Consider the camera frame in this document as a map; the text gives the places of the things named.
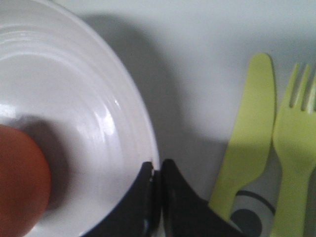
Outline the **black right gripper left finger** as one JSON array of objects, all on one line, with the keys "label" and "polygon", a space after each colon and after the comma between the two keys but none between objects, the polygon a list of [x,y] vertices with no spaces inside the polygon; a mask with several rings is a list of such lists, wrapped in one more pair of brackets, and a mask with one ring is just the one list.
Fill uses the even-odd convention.
[{"label": "black right gripper left finger", "polygon": [[151,237],[156,228],[154,169],[142,163],[132,186],[87,237]]}]

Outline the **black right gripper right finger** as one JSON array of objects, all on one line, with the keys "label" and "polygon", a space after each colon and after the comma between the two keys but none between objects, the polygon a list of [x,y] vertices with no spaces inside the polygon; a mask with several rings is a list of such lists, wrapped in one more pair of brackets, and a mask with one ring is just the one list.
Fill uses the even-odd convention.
[{"label": "black right gripper right finger", "polygon": [[186,182],[176,163],[161,167],[163,225],[167,237],[242,237],[221,219]]}]

